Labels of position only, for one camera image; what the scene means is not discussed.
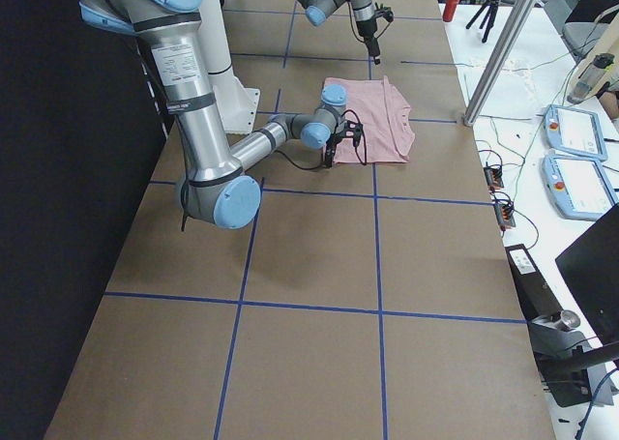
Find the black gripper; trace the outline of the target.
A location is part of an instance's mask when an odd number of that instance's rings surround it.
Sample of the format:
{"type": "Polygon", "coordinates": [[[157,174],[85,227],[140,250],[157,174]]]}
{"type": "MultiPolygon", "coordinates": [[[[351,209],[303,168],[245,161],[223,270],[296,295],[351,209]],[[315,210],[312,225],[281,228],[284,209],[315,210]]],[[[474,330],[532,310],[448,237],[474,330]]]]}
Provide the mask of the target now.
{"type": "Polygon", "coordinates": [[[375,34],[377,31],[377,23],[374,17],[357,20],[356,27],[359,36],[363,39],[365,44],[368,44],[368,55],[371,57],[375,65],[381,63],[380,60],[380,47],[378,41],[375,40],[375,34]]]}
{"type": "Polygon", "coordinates": [[[334,132],[328,139],[323,157],[324,168],[331,168],[333,166],[333,159],[335,157],[337,147],[343,141],[343,139],[344,132],[334,132]]]}

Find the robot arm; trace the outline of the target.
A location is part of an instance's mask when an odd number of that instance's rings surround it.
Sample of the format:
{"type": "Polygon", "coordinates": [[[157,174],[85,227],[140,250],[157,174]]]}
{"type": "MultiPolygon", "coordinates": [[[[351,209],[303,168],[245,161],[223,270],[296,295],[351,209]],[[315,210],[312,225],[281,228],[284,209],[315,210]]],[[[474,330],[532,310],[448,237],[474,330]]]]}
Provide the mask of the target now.
{"type": "Polygon", "coordinates": [[[313,26],[320,26],[341,6],[348,5],[351,11],[351,21],[355,22],[356,38],[362,42],[368,51],[368,56],[375,65],[379,65],[380,46],[377,33],[377,20],[384,18],[388,24],[394,20],[390,7],[374,3],[373,0],[297,0],[305,10],[306,18],[313,26]]]}
{"type": "Polygon", "coordinates": [[[223,92],[215,83],[213,57],[229,54],[221,0],[80,0],[83,20],[99,29],[147,43],[174,115],[184,151],[178,184],[184,216],[220,228],[246,226],[261,203],[259,184],[247,170],[289,139],[323,148],[343,127],[347,92],[323,88],[312,114],[276,115],[267,125],[230,145],[220,113],[223,92]]]}

